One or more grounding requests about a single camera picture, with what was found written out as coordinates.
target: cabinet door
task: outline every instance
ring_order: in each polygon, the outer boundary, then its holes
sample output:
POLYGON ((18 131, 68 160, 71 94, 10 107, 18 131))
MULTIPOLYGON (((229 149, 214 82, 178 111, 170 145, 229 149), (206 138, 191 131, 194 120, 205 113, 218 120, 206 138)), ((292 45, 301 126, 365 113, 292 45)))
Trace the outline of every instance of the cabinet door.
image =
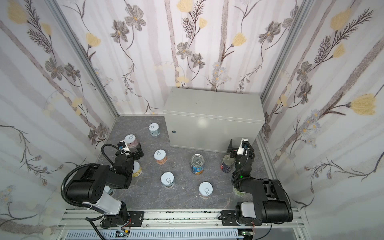
POLYGON ((226 152, 232 139, 237 147, 242 138, 252 144, 262 124, 202 118, 176 114, 164 114, 170 144, 206 151, 226 152))

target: can lid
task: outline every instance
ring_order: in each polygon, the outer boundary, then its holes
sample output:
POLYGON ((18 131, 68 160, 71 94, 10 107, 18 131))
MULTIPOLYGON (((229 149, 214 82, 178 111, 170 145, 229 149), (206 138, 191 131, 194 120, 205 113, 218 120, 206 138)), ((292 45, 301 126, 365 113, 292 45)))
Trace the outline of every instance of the can lid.
POLYGON ((133 162, 133 173, 137 172, 140 169, 140 163, 134 161, 133 162))
POLYGON ((169 185, 173 183, 173 180, 175 177, 173 176, 173 173, 171 172, 165 172, 163 175, 161 175, 161 183, 164 185, 169 185))
POLYGON ((151 123, 148 127, 149 130, 151 131, 156 131, 159 129, 159 125, 157 123, 151 123))
POLYGON ((195 154, 191 158, 191 164, 194 167, 201 167, 204 165, 204 157, 200 154, 195 154))
POLYGON ((235 163, 235 159, 231 158, 229 155, 225 155, 223 158, 223 162, 228 166, 232 166, 235 163))
POLYGON ((162 149, 157 150, 153 156, 155 157, 156 160, 163 160, 166 157, 166 152, 162 149))
POLYGON ((129 134, 124 138, 125 143, 132 143, 133 141, 136 140, 136 136, 133 134, 129 134))
POLYGON ((214 188, 209 182, 202 182, 199 187, 199 192, 204 196, 209 196, 212 194, 214 188))

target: small white can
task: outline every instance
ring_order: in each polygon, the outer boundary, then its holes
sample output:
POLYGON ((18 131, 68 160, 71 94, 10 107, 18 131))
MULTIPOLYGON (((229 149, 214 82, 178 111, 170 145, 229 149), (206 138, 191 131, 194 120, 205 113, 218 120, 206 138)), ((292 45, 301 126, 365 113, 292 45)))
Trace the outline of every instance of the small white can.
POLYGON ((161 183, 165 188, 172 188, 175 185, 175 177, 171 172, 165 172, 161 176, 161 183))
POLYGON ((156 159, 157 164, 162 165, 167 161, 166 152, 162 149, 157 150, 153 157, 156 159))
POLYGON ((199 186, 199 195, 203 199, 211 197, 214 188, 209 182, 202 182, 199 186))
POLYGON ((151 123, 148 127, 152 136, 158 136, 160 134, 160 127, 157 123, 151 123))
POLYGON ((136 147, 139 144, 139 141, 137 140, 136 136, 133 134, 129 134, 124 138, 125 144, 129 147, 136 147))
POLYGON ((140 163, 134 162, 133 163, 133 174, 132 177, 138 177, 143 172, 143 169, 140 166, 140 163))

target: cabinet top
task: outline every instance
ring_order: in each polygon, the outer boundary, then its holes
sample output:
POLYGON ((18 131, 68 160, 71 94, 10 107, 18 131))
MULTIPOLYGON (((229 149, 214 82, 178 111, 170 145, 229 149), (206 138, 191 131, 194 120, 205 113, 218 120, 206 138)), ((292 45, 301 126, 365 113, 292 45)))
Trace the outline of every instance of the cabinet top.
POLYGON ((163 112, 261 124, 265 122, 260 97, 251 94, 172 88, 163 112))

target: white can lid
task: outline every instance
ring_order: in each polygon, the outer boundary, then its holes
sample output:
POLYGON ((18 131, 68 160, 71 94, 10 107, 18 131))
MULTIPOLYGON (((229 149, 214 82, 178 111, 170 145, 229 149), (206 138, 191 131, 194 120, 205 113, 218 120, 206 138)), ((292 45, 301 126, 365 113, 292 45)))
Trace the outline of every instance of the white can lid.
POLYGON ((157 150, 153 156, 156 160, 163 160, 166 157, 166 152, 162 149, 157 150))
POLYGON ((134 161, 133 162, 133 173, 137 172, 140 169, 140 163, 134 161))
POLYGON ((157 123, 151 123, 148 128, 151 131, 156 131, 159 129, 159 125, 157 123))
POLYGON ((125 143, 131 143, 136 140, 136 136, 133 134, 129 134, 124 138, 125 143))
POLYGON ((202 182, 199 187, 199 192, 204 196, 209 196, 212 194, 214 188, 209 182, 202 182))
POLYGON ((171 172, 165 172, 163 175, 161 175, 161 183, 164 185, 169 185, 173 183, 173 180, 175 177, 173 176, 173 173, 171 172))

